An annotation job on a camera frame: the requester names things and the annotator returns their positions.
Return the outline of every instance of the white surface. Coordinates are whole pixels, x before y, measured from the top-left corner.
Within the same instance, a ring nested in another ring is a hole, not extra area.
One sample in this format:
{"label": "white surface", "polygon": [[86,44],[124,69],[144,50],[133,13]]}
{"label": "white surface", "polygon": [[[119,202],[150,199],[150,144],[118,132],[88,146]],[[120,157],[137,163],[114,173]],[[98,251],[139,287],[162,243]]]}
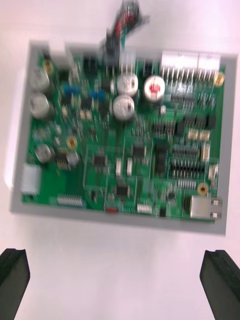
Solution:
{"label": "white surface", "polygon": [[[28,41],[98,42],[119,6],[119,0],[1,0],[2,171],[16,77],[25,67]],[[237,0],[142,1],[151,22],[131,37],[131,44],[239,53],[239,6]],[[199,280],[204,251],[225,249],[240,266],[239,105],[237,90],[226,237],[13,215],[2,174],[0,252],[26,248],[31,270],[16,320],[213,320]]]}

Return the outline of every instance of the green circuit board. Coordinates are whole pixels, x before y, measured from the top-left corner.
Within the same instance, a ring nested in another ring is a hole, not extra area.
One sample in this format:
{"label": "green circuit board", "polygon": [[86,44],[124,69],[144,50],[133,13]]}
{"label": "green circuit board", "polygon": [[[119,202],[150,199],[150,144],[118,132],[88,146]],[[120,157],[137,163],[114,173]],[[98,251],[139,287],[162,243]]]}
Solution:
{"label": "green circuit board", "polygon": [[[225,66],[201,74],[136,59],[128,70],[138,79],[134,116],[122,122],[113,104],[125,70],[106,67],[101,59],[73,58],[74,70],[59,70],[39,56],[54,88],[46,94],[54,116],[31,119],[26,162],[41,168],[41,179],[39,192],[25,192],[22,201],[194,219],[187,199],[217,196]],[[144,95],[153,75],[165,83],[163,99],[154,103]],[[39,145],[52,150],[48,163],[37,157]],[[68,156],[76,154],[77,163],[70,165]]]}

